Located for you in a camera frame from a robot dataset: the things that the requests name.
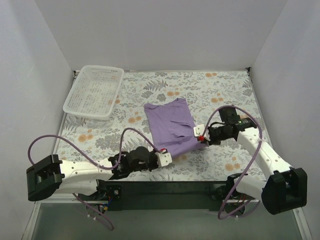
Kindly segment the purple t shirt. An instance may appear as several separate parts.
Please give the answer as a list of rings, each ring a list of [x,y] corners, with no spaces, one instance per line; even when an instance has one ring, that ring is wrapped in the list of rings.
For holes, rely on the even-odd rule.
[[[195,122],[186,99],[177,98],[164,105],[144,105],[154,146],[167,149],[172,158],[204,148],[194,135]]]

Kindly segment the white plastic basket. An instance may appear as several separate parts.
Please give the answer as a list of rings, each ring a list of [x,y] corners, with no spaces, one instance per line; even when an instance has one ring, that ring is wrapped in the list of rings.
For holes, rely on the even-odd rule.
[[[63,104],[63,111],[80,118],[109,119],[120,91],[122,68],[86,65],[77,75]]]

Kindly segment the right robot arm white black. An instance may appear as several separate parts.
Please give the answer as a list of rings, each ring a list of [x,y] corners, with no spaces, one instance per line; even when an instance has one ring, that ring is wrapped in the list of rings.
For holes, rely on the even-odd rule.
[[[226,196],[218,212],[223,220],[234,217],[244,204],[222,214],[229,198],[244,194],[257,199],[272,215],[304,207],[307,204],[308,176],[302,168],[294,168],[283,160],[263,139],[263,130],[250,114],[241,118],[239,107],[225,105],[217,108],[221,126],[208,120],[198,136],[207,145],[220,145],[222,141],[234,139],[251,155],[251,160],[242,173],[230,175],[226,181]]]

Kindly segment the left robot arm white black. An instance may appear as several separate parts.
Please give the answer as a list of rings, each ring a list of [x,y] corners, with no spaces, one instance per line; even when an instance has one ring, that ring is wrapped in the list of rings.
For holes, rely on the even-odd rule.
[[[101,166],[90,162],[61,160],[52,154],[26,170],[28,200],[37,202],[59,194],[97,192],[100,181],[120,180],[138,171],[152,171],[163,167],[163,156],[155,150],[138,147],[130,152],[100,160]]]

